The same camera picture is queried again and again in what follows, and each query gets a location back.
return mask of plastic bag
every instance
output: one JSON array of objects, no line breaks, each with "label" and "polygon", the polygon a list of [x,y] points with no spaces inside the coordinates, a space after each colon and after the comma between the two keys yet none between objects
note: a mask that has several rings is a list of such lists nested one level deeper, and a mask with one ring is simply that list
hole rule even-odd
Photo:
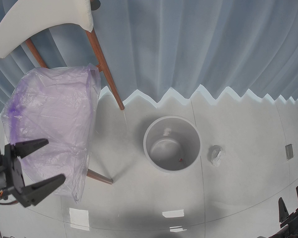
[{"label": "plastic bag", "polygon": [[10,144],[46,138],[49,144],[21,160],[38,182],[63,173],[54,194],[80,201],[100,93],[97,67],[35,68],[20,80],[1,113]]},{"label": "plastic bag", "polygon": [[225,151],[219,145],[213,146],[213,151],[211,153],[211,163],[214,166],[219,166],[223,157],[225,156]]}]

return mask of blue gray curtain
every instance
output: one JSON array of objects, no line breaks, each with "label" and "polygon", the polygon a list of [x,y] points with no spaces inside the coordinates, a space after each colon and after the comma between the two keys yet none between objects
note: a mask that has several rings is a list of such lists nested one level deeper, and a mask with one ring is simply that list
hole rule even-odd
[{"label": "blue gray curtain", "polygon": [[[100,1],[94,28],[122,100],[138,89],[158,102],[169,87],[189,98],[200,84],[214,98],[227,86],[298,98],[297,0]],[[0,0],[0,20],[15,2]],[[31,39],[50,68],[98,63],[78,25]],[[0,59],[0,107],[34,67],[24,43]]]}]

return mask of wooden chair leg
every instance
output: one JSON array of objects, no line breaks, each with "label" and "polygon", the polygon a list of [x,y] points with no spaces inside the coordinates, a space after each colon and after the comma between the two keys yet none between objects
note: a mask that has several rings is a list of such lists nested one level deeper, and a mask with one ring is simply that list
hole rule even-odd
[{"label": "wooden chair leg", "polygon": [[93,48],[95,56],[99,62],[99,65],[97,65],[97,67],[99,68],[100,71],[103,71],[105,78],[107,79],[107,82],[112,90],[112,93],[113,93],[120,109],[123,110],[124,109],[123,102],[119,96],[118,90],[116,88],[116,85],[113,80],[112,74],[111,74],[109,66],[107,64],[107,61],[105,60],[105,56],[103,55],[103,51],[102,51],[100,44],[98,42],[98,38],[96,36],[94,28],[93,28],[92,32],[86,31],[86,34],[87,34],[90,44]]},{"label": "wooden chair leg", "polygon": [[90,169],[88,169],[88,171],[87,171],[87,177],[96,179],[96,180],[104,182],[106,184],[113,184],[112,179],[107,178],[99,173],[94,172],[93,170],[90,170]]},{"label": "wooden chair leg", "polygon": [[46,63],[44,62],[42,57],[40,56],[39,52],[37,51],[37,49],[36,49],[35,45],[33,44],[32,40],[29,38],[29,39],[25,40],[25,43],[28,46],[31,53],[33,54],[34,58],[39,63],[40,67],[48,68],[48,66],[46,65]]}]

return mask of bucket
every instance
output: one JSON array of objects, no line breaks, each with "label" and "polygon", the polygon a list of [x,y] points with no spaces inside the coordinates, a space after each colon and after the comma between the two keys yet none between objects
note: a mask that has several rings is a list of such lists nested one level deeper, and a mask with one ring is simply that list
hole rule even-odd
[{"label": "bucket", "polygon": [[167,173],[190,168],[201,155],[202,138],[196,126],[179,116],[165,116],[147,129],[144,152],[149,162]]}]

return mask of floor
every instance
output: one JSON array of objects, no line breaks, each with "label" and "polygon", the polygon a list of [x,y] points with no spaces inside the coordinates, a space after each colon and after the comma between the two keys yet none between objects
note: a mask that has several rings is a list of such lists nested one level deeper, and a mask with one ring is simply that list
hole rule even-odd
[{"label": "floor", "polygon": [[[120,111],[103,93],[89,168],[114,184],[86,178],[78,204],[50,195],[27,209],[0,206],[3,236],[269,237],[279,230],[278,199],[289,212],[298,207],[297,102],[251,91],[240,98],[230,88],[214,100],[200,86],[190,99],[170,89],[158,104],[136,92]],[[144,155],[144,133],[164,115],[189,119],[202,136],[201,160],[181,173],[161,172]],[[287,144],[294,151],[289,161]],[[219,167],[210,162],[214,145],[226,153]]]}]

